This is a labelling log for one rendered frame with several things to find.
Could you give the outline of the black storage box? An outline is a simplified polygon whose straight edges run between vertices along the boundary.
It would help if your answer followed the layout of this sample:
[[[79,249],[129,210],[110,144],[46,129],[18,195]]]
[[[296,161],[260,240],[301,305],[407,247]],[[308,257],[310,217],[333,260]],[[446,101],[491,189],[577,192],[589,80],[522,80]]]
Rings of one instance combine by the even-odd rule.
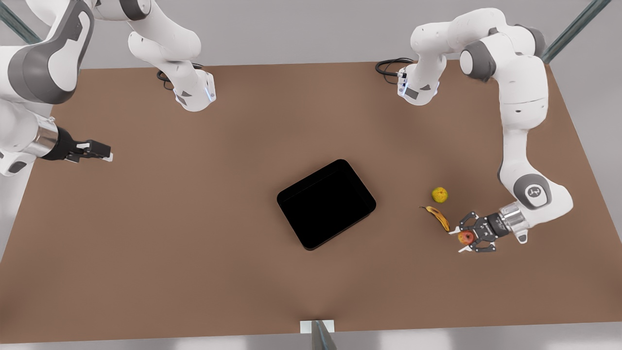
[[[372,193],[345,159],[283,189],[277,204],[308,251],[326,244],[376,209]]]

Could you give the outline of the yellow spotted banana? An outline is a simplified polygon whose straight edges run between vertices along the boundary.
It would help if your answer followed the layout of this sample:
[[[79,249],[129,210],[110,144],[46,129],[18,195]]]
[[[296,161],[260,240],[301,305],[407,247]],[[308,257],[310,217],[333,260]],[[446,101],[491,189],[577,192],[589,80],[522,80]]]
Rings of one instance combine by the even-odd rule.
[[[435,217],[437,221],[440,222],[442,228],[445,230],[446,233],[451,232],[451,226],[449,224],[449,220],[442,214],[442,212],[440,212],[440,210],[438,210],[437,208],[434,208],[433,206],[420,206],[419,208],[422,208],[426,210],[428,213],[430,213],[431,215],[433,215],[433,217]]]

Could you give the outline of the silver frame post with foot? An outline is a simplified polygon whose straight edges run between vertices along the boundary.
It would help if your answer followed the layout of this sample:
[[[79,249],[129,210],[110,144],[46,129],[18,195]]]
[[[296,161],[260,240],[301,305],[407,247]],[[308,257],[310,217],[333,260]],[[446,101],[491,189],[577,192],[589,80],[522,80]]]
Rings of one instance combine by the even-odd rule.
[[[334,320],[304,320],[299,325],[301,334],[311,335],[311,350],[338,350],[332,338]]]

